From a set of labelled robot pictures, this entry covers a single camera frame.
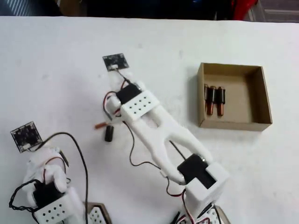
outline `red object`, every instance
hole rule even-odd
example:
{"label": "red object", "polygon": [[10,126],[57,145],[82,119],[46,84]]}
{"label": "red object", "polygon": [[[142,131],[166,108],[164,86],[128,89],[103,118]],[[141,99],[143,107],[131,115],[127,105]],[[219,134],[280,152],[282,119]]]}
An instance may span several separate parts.
{"label": "red object", "polygon": [[257,3],[258,0],[235,0],[235,13],[233,20],[243,20],[249,9]]}

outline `red wire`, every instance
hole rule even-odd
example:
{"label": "red wire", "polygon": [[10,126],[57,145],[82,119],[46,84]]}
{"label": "red wire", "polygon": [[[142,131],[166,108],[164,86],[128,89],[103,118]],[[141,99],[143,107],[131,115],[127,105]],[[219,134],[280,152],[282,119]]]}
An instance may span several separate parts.
{"label": "red wire", "polygon": [[208,217],[204,218],[203,220],[200,220],[198,223],[203,223],[207,220],[207,224],[210,224],[210,219]]}
{"label": "red wire", "polygon": [[170,181],[169,181],[169,178],[168,178],[168,177],[167,177],[167,181],[168,181],[168,184],[167,184],[167,187],[166,187],[166,192],[167,192],[167,194],[170,195],[170,196],[172,196],[172,197],[181,197],[182,194],[183,194],[183,192],[180,193],[180,194],[178,194],[178,195],[173,195],[173,194],[169,193],[168,188],[169,188],[169,185],[170,185]]}
{"label": "red wire", "polygon": [[106,93],[104,99],[103,99],[103,108],[105,107],[105,103],[106,103],[106,100],[107,100],[107,96],[110,94],[110,93],[115,93],[115,91],[109,91],[108,93]]}
{"label": "red wire", "polygon": [[116,113],[118,113],[119,111],[120,111],[121,109],[120,108],[118,108],[113,114],[116,114]]}
{"label": "red wire", "polygon": [[124,81],[122,82],[122,84],[121,84],[121,89],[123,89],[125,83],[126,83],[126,80],[124,80]]}
{"label": "red wire", "polygon": [[185,203],[185,199],[184,199],[185,192],[186,192],[186,189],[184,189],[183,192],[182,192],[182,200],[183,200],[184,208],[185,208],[186,213],[187,213],[187,215],[188,215],[188,217],[191,221],[191,224],[195,224],[189,210],[186,207],[186,203]]}
{"label": "red wire", "polygon": [[[66,166],[65,166],[65,163],[64,163],[63,158],[61,158],[61,157],[55,156],[55,157],[49,159],[48,161],[46,161],[45,165],[47,165],[49,162],[51,162],[51,161],[54,160],[54,159],[61,159],[61,160],[62,160],[62,162],[63,162],[63,164],[64,164],[64,172],[66,173]],[[46,177],[45,177],[45,174],[46,174],[46,169],[44,168],[44,169],[43,169],[43,182],[44,182],[44,183],[46,183]]]}

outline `black cylinder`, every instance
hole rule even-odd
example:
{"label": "black cylinder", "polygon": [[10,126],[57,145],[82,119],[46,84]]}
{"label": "black cylinder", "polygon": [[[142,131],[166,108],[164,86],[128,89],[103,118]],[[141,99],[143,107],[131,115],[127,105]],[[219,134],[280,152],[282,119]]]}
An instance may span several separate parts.
{"label": "black cylinder", "polygon": [[208,88],[207,101],[209,103],[215,103],[216,102],[216,87],[215,86],[211,86],[211,87]]}
{"label": "black cylinder", "polygon": [[223,87],[219,87],[217,89],[217,104],[225,104],[225,89]]}
{"label": "black cylinder", "polygon": [[105,141],[111,142],[113,139],[113,131],[114,127],[111,125],[107,125],[106,127],[106,133],[105,133]]}

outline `circuit board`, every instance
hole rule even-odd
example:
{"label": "circuit board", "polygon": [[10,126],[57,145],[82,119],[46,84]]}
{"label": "circuit board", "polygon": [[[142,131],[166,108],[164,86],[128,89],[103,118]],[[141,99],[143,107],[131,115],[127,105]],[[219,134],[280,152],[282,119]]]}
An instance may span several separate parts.
{"label": "circuit board", "polygon": [[42,143],[42,138],[33,121],[14,129],[10,133],[20,153]]}
{"label": "circuit board", "polygon": [[104,63],[108,71],[117,69],[127,69],[129,67],[127,60],[123,53],[117,55],[103,56]]}

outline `black wire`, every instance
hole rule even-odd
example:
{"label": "black wire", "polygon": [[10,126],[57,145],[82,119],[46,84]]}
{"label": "black wire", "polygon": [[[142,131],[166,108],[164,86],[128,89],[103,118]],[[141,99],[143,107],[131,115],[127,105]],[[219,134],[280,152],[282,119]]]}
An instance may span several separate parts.
{"label": "black wire", "polygon": [[44,146],[44,144],[46,144],[50,139],[52,139],[53,137],[57,136],[57,135],[60,135],[60,134],[65,134],[65,135],[68,135],[75,143],[78,151],[79,151],[79,154],[80,154],[80,157],[81,157],[81,160],[82,160],[82,163],[83,163],[83,166],[84,166],[84,170],[85,170],[85,177],[86,177],[86,192],[85,192],[85,222],[86,224],[88,224],[88,212],[87,212],[87,203],[88,203],[88,171],[87,171],[87,166],[86,166],[86,163],[85,163],[85,160],[84,160],[84,157],[83,157],[83,154],[82,154],[82,151],[80,149],[80,146],[79,144],[77,143],[76,139],[69,133],[67,132],[57,132],[57,133],[54,133],[52,134],[50,137],[48,137],[45,141],[43,141],[35,151],[37,151],[38,149],[40,149],[41,147]]}
{"label": "black wire", "polygon": [[28,181],[28,182],[26,182],[26,183],[21,184],[19,187],[17,187],[17,188],[14,190],[13,195],[11,195],[11,197],[10,197],[10,201],[9,201],[9,203],[8,203],[8,207],[11,208],[11,209],[13,209],[13,210],[17,210],[17,211],[24,211],[24,210],[26,210],[26,211],[30,212],[31,215],[32,215],[32,217],[33,217],[33,219],[38,223],[36,217],[34,216],[34,212],[36,212],[37,209],[34,209],[34,208],[32,208],[32,207],[26,207],[26,206],[19,206],[19,207],[17,207],[17,206],[15,206],[15,205],[13,205],[14,198],[15,198],[16,194],[18,193],[18,191],[19,191],[20,189],[22,189],[24,186],[27,186],[28,184],[31,184],[31,183],[34,183],[34,182],[36,182],[36,183],[38,183],[38,184],[42,184],[42,183],[41,183],[39,180],[37,180],[37,179],[32,179],[32,180],[30,180],[30,181]]}
{"label": "black wire", "polygon": [[214,209],[215,209],[215,211],[216,211],[216,214],[217,214],[217,217],[218,217],[219,224],[221,224],[220,215],[219,215],[219,212],[218,212],[218,210],[216,209],[216,206],[215,206],[215,205],[214,205]]}
{"label": "black wire", "polygon": [[130,81],[129,79],[127,79],[126,77],[124,77],[124,75],[121,74],[120,71],[119,71],[118,69],[115,69],[115,71],[117,71],[117,73],[120,74],[120,76],[123,77],[123,79],[124,79],[127,83],[131,84],[131,81]]}
{"label": "black wire", "polygon": [[183,157],[184,160],[186,160],[186,157],[182,154],[182,152],[178,149],[178,147],[173,143],[173,141],[169,141],[173,147],[177,150],[177,152]]}
{"label": "black wire", "polygon": [[[129,156],[129,160],[130,160],[131,165],[134,166],[134,167],[138,167],[138,166],[141,166],[142,164],[150,164],[150,165],[156,167],[157,169],[161,170],[160,167],[158,167],[157,165],[155,165],[154,163],[149,162],[149,161],[144,161],[144,162],[141,162],[141,163],[139,163],[139,164],[134,164],[134,163],[132,162],[132,153],[133,153],[133,150],[134,150],[134,147],[135,147],[135,137],[134,137],[134,134],[133,134],[131,128],[129,127],[129,125],[128,125],[125,121],[123,121],[123,123],[127,126],[128,130],[130,131],[131,136],[132,136],[132,140],[133,140],[133,144],[132,144],[132,148],[131,148],[131,152],[130,152],[130,156]],[[167,193],[168,195],[170,195],[170,196],[174,196],[174,197],[181,196],[181,194],[173,195],[173,194],[169,193],[168,188],[169,188],[169,185],[170,185],[170,180],[169,180],[168,177],[166,177],[166,179],[167,179],[167,182],[168,182],[168,183],[167,183],[167,187],[166,187],[166,193]]]}

